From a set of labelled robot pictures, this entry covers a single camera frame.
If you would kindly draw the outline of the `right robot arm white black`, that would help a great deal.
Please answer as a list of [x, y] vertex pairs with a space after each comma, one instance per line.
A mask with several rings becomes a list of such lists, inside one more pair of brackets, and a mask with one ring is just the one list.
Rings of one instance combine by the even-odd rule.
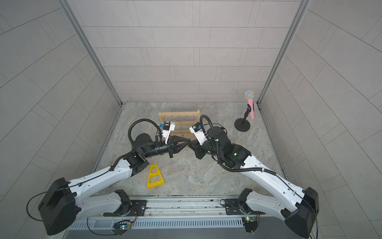
[[270, 196], [244, 189], [238, 198], [238, 207], [245, 215], [261, 212], [276, 217], [301, 238], [309, 239], [318, 227], [318, 193], [307, 187], [294, 185], [265, 166], [249, 150], [231, 143], [224, 129], [214, 126], [206, 115], [190, 126], [196, 140], [189, 144], [198, 159], [209, 154], [224, 170], [242, 173], [265, 188]]

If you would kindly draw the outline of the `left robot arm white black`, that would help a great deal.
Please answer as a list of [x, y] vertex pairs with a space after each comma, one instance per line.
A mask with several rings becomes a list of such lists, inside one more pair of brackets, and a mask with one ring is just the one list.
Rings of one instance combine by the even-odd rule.
[[148, 165], [148, 158], [156, 155], [174, 154], [182, 151], [191, 142], [189, 138], [172, 136], [174, 123], [156, 124], [150, 119], [139, 119], [128, 129], [132, 150], [121, 155], [109, 167], [78, 179], [55, 180], [38, 205], [38, 210], [47, 235], [56, 235], [75, 221], [98, 214], [111, 216], [138, 216], [129, 196], [124, 190], [107, 195], [94, 194], [107, 186], [130, 178]]

